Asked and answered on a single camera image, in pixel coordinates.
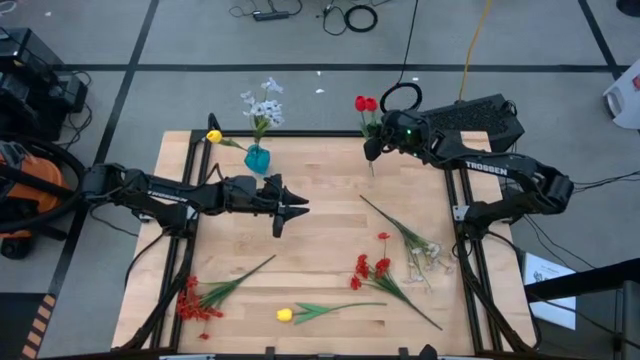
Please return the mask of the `white printed paper sheet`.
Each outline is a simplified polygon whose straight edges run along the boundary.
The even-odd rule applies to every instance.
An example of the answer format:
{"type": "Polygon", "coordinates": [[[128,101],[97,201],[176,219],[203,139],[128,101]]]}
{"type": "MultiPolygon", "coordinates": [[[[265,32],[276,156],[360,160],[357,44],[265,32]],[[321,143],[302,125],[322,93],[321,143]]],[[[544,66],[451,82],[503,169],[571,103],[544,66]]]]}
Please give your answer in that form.
{"type": "MultiPolygon", "coordinates": [[[[524,256],[523,281],[525,285],[574,274],[575,271],[531,253],[524,256]]],[[[566,297],[547,302],[531,303],[533,315],[560,327],[576,329],[576,297],[566,297]]]]}

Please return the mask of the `black computer tower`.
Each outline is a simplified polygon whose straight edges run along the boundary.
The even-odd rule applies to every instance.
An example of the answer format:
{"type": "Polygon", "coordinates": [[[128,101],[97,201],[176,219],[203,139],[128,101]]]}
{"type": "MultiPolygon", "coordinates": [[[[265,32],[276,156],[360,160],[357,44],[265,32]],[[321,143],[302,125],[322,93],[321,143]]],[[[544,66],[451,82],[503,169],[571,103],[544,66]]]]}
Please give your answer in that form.
{"type": "Polygon", "coordinates": [[[0,26],[0,72],[45,76],[63,61],[30,28],[0,26]]]}

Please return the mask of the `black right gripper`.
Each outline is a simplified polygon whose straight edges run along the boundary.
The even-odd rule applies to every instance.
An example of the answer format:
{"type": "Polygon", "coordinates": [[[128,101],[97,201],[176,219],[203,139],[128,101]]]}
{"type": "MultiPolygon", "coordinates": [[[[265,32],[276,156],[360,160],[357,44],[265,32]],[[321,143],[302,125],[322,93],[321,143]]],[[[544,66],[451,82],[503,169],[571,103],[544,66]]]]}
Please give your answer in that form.
{"type": "Polygon", "coordinates": [[[431,151],[432,129],[430,120],[410,111],[393,110],[381,117],[383,143],[378,137],[368,138],[363,144],[365,158],[374,162],[382,154],[429,153],[431,151]]]}

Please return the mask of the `teal glass vase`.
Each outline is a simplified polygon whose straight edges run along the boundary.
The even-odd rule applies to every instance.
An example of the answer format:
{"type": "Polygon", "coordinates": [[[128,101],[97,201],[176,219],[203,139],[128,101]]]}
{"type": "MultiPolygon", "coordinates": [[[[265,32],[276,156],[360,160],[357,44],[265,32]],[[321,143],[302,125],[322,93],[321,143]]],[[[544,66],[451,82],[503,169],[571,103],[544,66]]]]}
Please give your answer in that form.
{"type": "Polygon", "coordinates": [[[269,150],[259,144],[252,144],[248,147],[244,163],[252,172],[265,175],[268,172],[270,162],[271,153],[269,150]]]}

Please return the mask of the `red gerbera bunch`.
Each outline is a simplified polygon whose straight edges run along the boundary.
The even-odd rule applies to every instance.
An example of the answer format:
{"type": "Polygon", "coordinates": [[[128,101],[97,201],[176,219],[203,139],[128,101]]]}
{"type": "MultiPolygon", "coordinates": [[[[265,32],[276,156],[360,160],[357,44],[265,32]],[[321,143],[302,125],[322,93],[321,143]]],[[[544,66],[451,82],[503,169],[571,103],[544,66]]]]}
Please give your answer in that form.
{"type": "Polygon", "coordinates": [[[440,325],[414,305],[410,298],[402,291],[401,287],[393,278],[390,268],[391,259],[386,256],[386,253],[383,253],[383,257],[373,265],[368,262],[367,254],[360,254],[356,259],[354,274],[350,280],[350,288],[352,290],[359,290],[363,286],[369,286],[387,293],[406,304],[438,330],[443,331],[440,325]]]}

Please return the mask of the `black metal beam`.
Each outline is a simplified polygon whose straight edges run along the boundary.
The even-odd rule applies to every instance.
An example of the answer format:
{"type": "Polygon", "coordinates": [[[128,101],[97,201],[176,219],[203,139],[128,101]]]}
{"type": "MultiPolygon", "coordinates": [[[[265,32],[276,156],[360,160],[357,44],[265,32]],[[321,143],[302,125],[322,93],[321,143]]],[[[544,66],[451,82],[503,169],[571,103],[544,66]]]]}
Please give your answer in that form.
{"type": "Polygon", "coordinates": [[[524,289],[533,302],[615,290],[627,281],[640,284],[640,258],[536,282],[524,289]]]}

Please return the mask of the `black metal table frame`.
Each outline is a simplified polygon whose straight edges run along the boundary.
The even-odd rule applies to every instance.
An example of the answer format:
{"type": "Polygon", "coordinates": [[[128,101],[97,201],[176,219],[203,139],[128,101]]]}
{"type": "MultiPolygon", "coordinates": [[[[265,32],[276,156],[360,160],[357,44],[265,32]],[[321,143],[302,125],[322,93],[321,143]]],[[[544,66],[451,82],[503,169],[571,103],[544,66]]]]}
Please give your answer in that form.
{"type": "Polygon", "coordinates": [[[452,208],[469,201],[501,199],[497,177],[475,171],[447,173],[409,156],[392,153],[373,165],[372,177],[355,131],[281,131],[265,141],[271,168],[285,184],[309,200],[309,212],[289,221],[273,238],[271,220],[242,214],[205,217],[192,240],[160,240],[154,224],[141,229],[137,247],[142,258],[132,270],[113,344],[133,338],[171,278],[184,263],[187,248],[192,275],[201,282],[234,280],[275,255],[247,278],[222,304],[222,318],[209,322],[209,340],[198,335],[203,322],[182,321],[168,309],[146,347],[173,346],[186,353],[279,355],[415,355],[433,346],[444,355],[473,355],[505,350],[506,337],[489,318],[479,299],[456,270],[431,272],[424,283],[406,284],[407,261],[400,233],[364,196],[427,240],[451,252],[461,239],[452,208]],[[369,286],[350,288],[356,259],[368,255],[373,265],[383,253],[391,274],[438,330],[393,296],[369,286]],[[381,302],[331,312],[294,325],[276,319],[297,303],[340,306],[381,302]]]}

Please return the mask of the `orange vacuum cleaner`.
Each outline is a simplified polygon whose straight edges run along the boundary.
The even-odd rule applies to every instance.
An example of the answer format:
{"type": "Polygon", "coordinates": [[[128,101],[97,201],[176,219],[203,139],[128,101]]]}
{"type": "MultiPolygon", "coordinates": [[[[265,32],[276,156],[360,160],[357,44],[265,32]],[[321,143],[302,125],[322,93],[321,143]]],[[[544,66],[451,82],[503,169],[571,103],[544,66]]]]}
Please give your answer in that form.
{"type": "MultiPolygon", "coordinates": [[[[17,142],[0,141],[0,165],[69,188],[59,168],[51,161],[36,157],[17,142]]],[[[25,220],[50,211],[62,200],[42,190],[0,176],[0,223],[25,220]]],[[[0,254],[18,260],[27,256],[33,233],[29,230],[0,232],[0,254]]]]}

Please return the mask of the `grey metal post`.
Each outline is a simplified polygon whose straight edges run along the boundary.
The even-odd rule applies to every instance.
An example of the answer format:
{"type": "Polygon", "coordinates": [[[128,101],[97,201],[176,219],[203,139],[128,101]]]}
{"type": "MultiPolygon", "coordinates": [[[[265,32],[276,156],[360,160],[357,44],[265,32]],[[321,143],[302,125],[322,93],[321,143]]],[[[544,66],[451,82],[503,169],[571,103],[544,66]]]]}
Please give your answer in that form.
{"type": "Polygon", "coordinates": [[[619,299],[620,346],[616,360],[640,360],[640,284],[626,281],[619,299]]]}

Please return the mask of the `small white flower bunch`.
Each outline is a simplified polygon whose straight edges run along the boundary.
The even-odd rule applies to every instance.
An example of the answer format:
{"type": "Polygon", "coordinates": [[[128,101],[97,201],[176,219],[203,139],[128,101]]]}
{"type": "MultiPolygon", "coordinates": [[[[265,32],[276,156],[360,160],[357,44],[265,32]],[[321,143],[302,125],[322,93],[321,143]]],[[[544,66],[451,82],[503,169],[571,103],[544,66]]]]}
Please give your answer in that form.
{"type": "Polygon", "coordinates": [[[428,289],[431,289],[431,284],[428,280],[428,275],[431,272],[437,269],[440,269],[445,275],[451,275],[455,272],[456,265],[452,260],[453,254],[445,251],[440,243],[425,239],[396,218],[382,211],[364,196],[360,196],[360,198],[389,221],[400,233],[405,249],[408,272],[404,283],[424,283],[428,289]]]}

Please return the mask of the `white artificial orchid spray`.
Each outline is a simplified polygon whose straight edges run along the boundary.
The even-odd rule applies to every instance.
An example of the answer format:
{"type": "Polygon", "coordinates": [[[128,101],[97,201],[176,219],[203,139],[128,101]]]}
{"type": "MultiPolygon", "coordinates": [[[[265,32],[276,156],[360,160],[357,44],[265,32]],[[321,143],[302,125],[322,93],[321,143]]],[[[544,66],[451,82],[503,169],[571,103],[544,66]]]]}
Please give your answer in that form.
{"type": "Polygon", "coordinates": [[[252,91],[240,94],[247,107],[243,111],[243,115],[249,121],[255,145],[260,144],[268,130],[277,128],[285,122],[283,105],[278,100],[270,98],[273,93],[282,95],[284,88],[273,77],[268,77],[260,87],[262,89],[261,94],[256,94],[252,91]]]}

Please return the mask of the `black striped floor mat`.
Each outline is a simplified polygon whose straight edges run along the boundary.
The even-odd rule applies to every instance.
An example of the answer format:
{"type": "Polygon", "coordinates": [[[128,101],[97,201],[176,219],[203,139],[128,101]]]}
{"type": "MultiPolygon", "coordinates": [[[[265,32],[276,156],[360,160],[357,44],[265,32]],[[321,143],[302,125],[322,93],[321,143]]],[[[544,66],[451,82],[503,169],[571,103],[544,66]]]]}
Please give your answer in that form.
{"type": "Polygon", "coordinates": [[[48,293],[0,293],[0,360],[36,360],[56,305],[48,293]]]}

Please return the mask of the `black perforated computer case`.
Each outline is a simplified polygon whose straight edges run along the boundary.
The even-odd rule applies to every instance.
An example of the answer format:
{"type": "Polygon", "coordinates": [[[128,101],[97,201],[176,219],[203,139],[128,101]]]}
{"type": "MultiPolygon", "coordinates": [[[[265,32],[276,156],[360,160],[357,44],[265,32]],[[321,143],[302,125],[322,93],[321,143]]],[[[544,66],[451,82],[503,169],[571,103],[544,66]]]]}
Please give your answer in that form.
{"type": "Polygon", "coordinates": [[[506,152],[524,133],[513,101],[495,94],[425,111],[439,130],[486,132],[493,152],[506,152]]]}

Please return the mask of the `red carnation bunch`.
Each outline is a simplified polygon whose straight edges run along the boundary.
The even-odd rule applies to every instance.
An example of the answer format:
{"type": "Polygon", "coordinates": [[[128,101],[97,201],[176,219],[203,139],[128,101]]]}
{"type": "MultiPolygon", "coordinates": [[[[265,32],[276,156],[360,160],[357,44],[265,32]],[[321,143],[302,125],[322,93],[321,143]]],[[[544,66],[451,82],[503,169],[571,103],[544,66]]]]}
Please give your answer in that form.
{"type": "Polygon", "coordinates": [[[234,280],[201,282],[195,275],[186,278],[185,288],[180,291],[176,303],[176,314],[182,321],[203,322],[203,330],[198,335],[201,340],[209,340],[209,322],[222,318],[221,306],[224,301],[251,275],[275,258],[272,255],[243,276],[234,280]]]}

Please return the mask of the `yellow artificial tulip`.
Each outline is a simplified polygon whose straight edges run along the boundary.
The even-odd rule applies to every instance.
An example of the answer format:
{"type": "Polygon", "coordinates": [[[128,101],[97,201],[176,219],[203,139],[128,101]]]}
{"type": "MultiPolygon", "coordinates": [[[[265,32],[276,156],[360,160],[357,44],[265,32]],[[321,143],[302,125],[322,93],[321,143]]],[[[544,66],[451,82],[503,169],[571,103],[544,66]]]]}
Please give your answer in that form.
{"type": "Polygon", "coordinates": [[[232,147],[247,152],[247,149],[245,147],[237,143],[232,138],[225,137],[220,130],[210,130],[206,134],[206,139],[213,144],[232,147]]]}
{"type": "Polygon", "coordinates": [[[293,323],[294,325],[299,325],[315,319],[319,316],[335,312],[338,310],[343,310],[347,308],[353,307],[361,307],[361,306],[386,306],[386,303],[381,302],[365,302],[365,303],[351,303],[340,306],[321,306],[310,303],[297,303],[299,310],[294,310],[292,308],[283,308],[276,312],[276,319],[279,322],[283,323],[293,323]]]}

